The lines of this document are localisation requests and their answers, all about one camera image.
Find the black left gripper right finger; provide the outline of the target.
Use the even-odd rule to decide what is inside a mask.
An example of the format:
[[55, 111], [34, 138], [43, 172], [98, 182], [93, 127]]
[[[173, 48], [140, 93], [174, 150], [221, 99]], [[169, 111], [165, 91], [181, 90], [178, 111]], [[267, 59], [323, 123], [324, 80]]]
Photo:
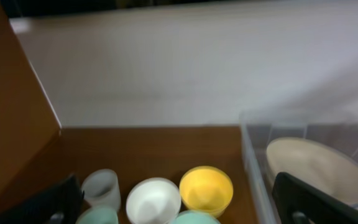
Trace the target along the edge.
[[277, 174], [272, 196], [282, 223], [358, 224], [358, 210], [286, 172]]

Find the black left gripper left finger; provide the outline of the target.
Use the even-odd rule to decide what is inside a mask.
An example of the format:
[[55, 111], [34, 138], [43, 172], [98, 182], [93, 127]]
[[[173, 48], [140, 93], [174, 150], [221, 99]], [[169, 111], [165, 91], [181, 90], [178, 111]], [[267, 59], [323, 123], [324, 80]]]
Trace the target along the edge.
[[0, 224], [64, 223], [74, 224], [80, 216], [84, 193], [78, 178], [65, 180], [31, 196], [0, 213]]

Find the smaller beige plate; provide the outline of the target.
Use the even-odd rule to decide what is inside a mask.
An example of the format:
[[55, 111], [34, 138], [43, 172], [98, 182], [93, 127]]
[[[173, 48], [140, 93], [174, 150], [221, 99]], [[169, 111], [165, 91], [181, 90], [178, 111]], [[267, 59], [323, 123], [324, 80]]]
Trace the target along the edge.
[[271, 172], [286, 172], [348, 204], [358, 205], [358, 163], [329, 146], [302, 138], [278, 138], [266, 150]]

